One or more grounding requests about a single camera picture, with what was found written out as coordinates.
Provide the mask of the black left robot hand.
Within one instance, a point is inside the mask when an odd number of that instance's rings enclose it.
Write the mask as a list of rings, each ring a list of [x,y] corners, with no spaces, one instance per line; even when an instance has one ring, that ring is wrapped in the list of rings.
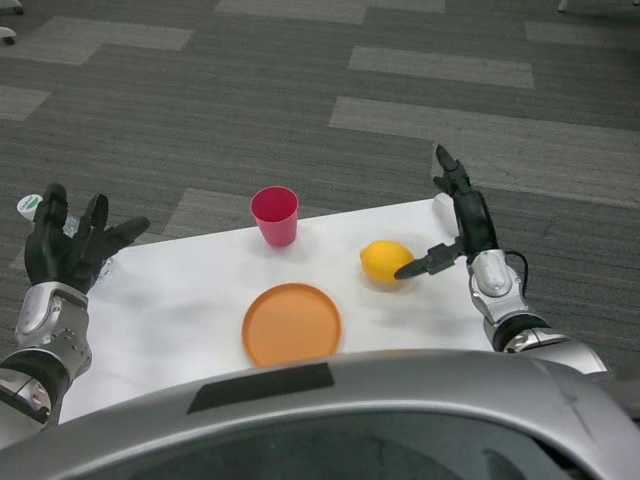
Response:
[[[63,227],[68,218],[66,189],[47,186],[35,213],[35,226],[25,242],[24,262],[33,285],[59,282],[84,294],[97,282],[107,260],[132,245],[150,227],[138,216],[116,226],[107,225],[109,200],[95,195],[88,203],[74,236]]]

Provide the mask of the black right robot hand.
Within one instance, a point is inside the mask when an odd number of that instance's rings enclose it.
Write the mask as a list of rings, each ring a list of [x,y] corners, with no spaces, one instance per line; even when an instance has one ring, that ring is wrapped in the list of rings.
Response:
[[[473,260],[483,251],[499,248],[486,201],[472,186],[464,165],[440,144],[436,146],[435,156],[443,173],[435,176],[433,182],[453,201],[458,235],[453,244],[438,244],[430,248],[423,258],[399,268],[394,273],[396,280],[406,280],[425,273],[435,275],[453,266],[461,256]]]

